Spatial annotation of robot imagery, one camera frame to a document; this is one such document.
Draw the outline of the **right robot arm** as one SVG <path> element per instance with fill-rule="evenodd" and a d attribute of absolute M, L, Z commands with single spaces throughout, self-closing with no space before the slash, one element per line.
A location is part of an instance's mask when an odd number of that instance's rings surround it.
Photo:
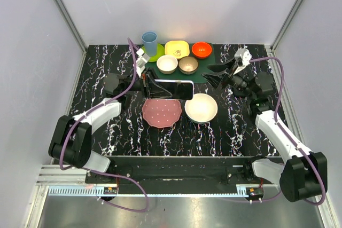
<path fill-rule="evenodd" d="M 278 117 L 278 105 L 272 105 L 273 79 L 267 72 L 259 72 L 252 79 L 239 74 L 246 66 L 241 61 L 208 65 L 209 73 L 202 76 L 213 87 L 231 86 L 234 95 L 247 100 L 247 111 L 255 126 L 270 140 L 283 163 L 274 163 L 264 156 L 245 162 L 243 178 L 248 183 L 267 180 L 281 189 L 290 202 L 320 196 L 313 205 L 321 205 L 328 190 L 328 161 L 321 152 L 313 152 L 304 145 Z"/>

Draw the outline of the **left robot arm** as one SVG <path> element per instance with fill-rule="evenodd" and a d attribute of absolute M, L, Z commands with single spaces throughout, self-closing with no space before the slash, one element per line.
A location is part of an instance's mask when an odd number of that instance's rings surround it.
<path fill-rule="evenodd" d="M 109 73 L 103 85 L 106 98 L 99 104 L 79 115 L 58 119 L 48 154 L 59 161 L 62 170 L 71 167 L 95 170 L 103 183 L 110 183 L 115 170 L 110 167 L 109 158 L 92 150 L 93 133 L 130 106 L 129 91 L 140 91 L 144 98 L 169 99 L 172 93 L 151 68 L 140 78 Z"/>

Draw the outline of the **phone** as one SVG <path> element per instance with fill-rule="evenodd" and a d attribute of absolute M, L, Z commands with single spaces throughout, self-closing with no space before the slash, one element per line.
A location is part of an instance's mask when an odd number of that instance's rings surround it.
<path fill-rule="evenodd" d="M 169 81 L 169 87 L 173 96 L 171 98 L 154 98 L 154 99 L 177 99 L 191 100 L 194 95 L 194 83 L 190 80 L 156 80 Z"/>

